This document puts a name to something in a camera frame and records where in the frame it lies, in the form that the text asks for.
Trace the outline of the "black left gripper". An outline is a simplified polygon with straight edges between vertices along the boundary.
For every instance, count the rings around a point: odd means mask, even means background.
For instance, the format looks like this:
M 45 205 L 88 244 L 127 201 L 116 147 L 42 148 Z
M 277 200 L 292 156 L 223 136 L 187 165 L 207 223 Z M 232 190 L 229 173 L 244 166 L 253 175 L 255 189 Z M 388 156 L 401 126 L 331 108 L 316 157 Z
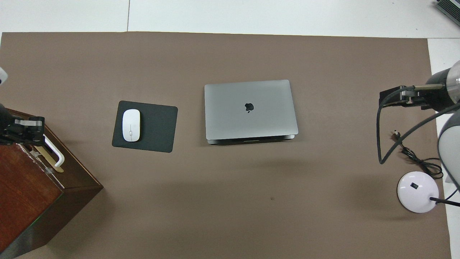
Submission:
M 22 132 L 18 134 L 18 139 L 11 139 L 8 135 L 11 124 L 21 125 L 23 128 Z M 21 118 L 19 116 L 13 116 L 10 112 L 1 104 L 0 105 L 0 144 L 1 145 L 12 145 L 13 143 L 28 144 L 33 146 L 43 146 L 45 144 L 44 136 L 44 117 L 29 117 L 28 119 Z

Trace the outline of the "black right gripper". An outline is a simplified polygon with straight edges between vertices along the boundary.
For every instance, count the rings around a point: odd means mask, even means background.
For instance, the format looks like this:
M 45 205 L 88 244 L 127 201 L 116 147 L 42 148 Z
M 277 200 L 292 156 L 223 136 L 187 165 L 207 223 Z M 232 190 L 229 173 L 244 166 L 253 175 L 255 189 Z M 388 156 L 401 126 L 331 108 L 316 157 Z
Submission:
M 456 72 L 454 70 L 443 70 L 435 73 L 427 80 L 427 84 L 443 84 L 443 88 L 419 91 L 413 99 L 409 99 L 404 92 L 414 91 L 414 86 L 393 87 L 380 92 L 382 107 L 401 106 L 403 108 L 414 108 L 426 106 L 425 109 L 431 108 L 440 112 L 456 104 Z

